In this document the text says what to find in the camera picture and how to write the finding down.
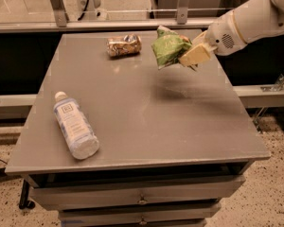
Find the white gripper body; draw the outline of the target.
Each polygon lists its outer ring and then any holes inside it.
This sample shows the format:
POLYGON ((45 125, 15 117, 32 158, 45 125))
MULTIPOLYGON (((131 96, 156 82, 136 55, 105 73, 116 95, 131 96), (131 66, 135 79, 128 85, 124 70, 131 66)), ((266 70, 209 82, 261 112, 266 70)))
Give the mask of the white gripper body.
POLYGON ((247 43, 239 33, 234 11, 228 11, 216 19, 205 33, 205 41, 219 56, 228 56, 242 50, 247 43))

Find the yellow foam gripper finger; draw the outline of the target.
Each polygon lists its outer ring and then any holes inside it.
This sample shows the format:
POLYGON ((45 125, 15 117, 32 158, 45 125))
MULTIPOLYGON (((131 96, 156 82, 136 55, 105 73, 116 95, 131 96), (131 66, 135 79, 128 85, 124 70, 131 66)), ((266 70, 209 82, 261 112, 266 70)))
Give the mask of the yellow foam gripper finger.
POLYGON ((192 40, 193 45, 198 45, 198 44, 206 44, 206 31, 202 32, 199 34, 196 38, 192 40))
POLYGON ((216 49, 216 46, 201 43, 193 46, 179 58, 179 63, 183 66, 195 66, 199 63, 210 60, 210 53, 216 49))

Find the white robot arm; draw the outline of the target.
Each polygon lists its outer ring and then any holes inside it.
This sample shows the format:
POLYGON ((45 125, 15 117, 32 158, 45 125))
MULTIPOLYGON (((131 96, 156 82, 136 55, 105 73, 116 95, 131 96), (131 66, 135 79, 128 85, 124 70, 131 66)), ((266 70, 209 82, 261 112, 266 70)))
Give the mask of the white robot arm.
POLYGON ((284 35, 284 0, 248 0, 217 18, 179 63, 195 69, 211 54, 228 56, 262 38, 284 35))

